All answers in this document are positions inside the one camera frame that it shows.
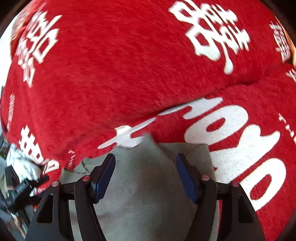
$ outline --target gray cloth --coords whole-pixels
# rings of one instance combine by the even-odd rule
[[[95,210],[107,240],[183,241],[196,206],[187,198],[175,156],[183,153],[202,175],[215,180],[206,144],[160,143],[146,135],[134,148],[115,147],[116,167],[104,199]],[[84,159],[73,172],[63,170],[61,183],[78,180],[100,165],[106,155]],[[70,202],[71,222],[76,241],[81,240],[74,202]],[[217,239],[219,210],[210,240]]]

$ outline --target black device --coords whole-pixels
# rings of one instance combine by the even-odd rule
[[[223,201],[218,241],[264,241],[265,237],[255,210],[237,181],[223,184],[201,175],[189,164],[183,154],[176,157],[176,168],[185,193],[197,205],[196,213],[185,241],[208,241],[213,226],[216,200]],[[93,169],[77,182],[61,184],[54,181],[50,187],[35,197],[28,197],[31,188],[39,182],[24,182],[14,189],[12,203],[7,208],[13,212],[28,203],[39,203],[29,225],[25,241],[74,241],[69,200],[75,201],[76,214],[83,241],[106,241],[94,204],[105,195],[115,169],[115,156],[108,154],[102,165]],[[0,219],[0,237],[15,241]]]

